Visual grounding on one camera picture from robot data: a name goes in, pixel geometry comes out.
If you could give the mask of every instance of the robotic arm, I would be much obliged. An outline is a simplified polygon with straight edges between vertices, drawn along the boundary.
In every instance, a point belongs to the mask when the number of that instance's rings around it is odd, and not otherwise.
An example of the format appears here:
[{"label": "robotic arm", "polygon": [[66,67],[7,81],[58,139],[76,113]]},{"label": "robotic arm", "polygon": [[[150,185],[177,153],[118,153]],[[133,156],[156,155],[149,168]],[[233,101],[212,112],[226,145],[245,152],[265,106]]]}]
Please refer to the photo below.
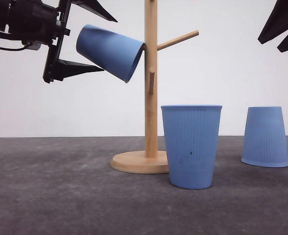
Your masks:
[{"label": "robotic arm", "polygon": [[0,38],[21,41],[23,48],[4,50],[18,51],[23,49],[38,50],[41,44],[49,47],[43,79],[53,82],[54,79],[63,81],[70,77],[86,72],[103,71],[103,69],[59,59],[64,35],[69,36],[66,28],[71,4],[117,22],[97,0],[60,0],[57,8],[42,3],[41,0],[0,0]]}]

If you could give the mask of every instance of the upside-down cup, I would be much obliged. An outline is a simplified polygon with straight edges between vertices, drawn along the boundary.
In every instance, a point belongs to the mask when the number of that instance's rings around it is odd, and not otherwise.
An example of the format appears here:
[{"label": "upside-down cup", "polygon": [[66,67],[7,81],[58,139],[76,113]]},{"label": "upside-down cup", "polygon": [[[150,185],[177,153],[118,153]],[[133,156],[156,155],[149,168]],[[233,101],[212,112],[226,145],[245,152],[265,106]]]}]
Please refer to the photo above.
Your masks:
[{"label": "upside-down cup", "polygon": [[288,166],[281,107],[249,107],[241,161],[264,167]]},{"label": "upside-down cup", "polygon": [[170,182],[180,188],[212,185],[220,105],[162,106]]}]

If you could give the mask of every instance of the cup rim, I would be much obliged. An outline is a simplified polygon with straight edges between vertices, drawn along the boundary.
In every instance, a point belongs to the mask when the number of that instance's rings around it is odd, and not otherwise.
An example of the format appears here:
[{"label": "cup rim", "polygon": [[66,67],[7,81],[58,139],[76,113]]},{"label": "cup rim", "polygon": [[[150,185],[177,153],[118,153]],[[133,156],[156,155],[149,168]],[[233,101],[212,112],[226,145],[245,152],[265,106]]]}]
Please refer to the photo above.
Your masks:
[{"label": "cup rim", "polygon": [[173,104],[173,105],[162,105],[161,108],[222,108],[222,105],[214,104]]},{"label": "cup rim", "polygon": [[281,108],[281,106],[250,106],[249,109]]}]

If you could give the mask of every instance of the wooden peg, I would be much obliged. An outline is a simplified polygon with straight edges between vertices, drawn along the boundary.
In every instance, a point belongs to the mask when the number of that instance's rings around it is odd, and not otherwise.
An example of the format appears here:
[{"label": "wooden peg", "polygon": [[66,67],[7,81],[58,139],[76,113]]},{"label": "wooden peg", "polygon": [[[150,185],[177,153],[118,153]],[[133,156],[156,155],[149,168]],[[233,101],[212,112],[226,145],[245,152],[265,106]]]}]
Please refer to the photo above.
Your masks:
[{"label": "wooden peg", "polygon": [[195,31],[193,31],[191,33],[187,33],[187,34],[185,34],[185,35],[183,35],[181,37],[172,39],[170,41],[167,41],[165,43],[162,43],[162,44],[158,45],[157,46],[157,50],[162,50],[164,48],[167,48],[167,47],[172,46],[174,44],[180,43],[182,41],[185,41],[185,40],[187,40],[189,38],[192,38],[192,37],[195,37],[197,35],[199,35],[199,32],[198,32],[198,30],[195,30]]},{"label": "wooden peg", "polygon": [[154,94],[155,72],[149,71],[149,94]]}]

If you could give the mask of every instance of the black cable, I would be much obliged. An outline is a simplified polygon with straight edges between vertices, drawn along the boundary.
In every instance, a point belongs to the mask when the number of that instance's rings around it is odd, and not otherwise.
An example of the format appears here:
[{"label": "black cable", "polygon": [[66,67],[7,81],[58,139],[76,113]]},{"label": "black cable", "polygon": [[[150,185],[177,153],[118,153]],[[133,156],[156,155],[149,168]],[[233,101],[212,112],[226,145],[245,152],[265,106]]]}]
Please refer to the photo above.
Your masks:
[{"label": "black cable", "polygon": [[7,51],[20,51],[20,50],[25,50],[29,47],[30,45],[25,45],[22,48],[4,48],[4,47],[0,47],[0,50],[7,50]]}]

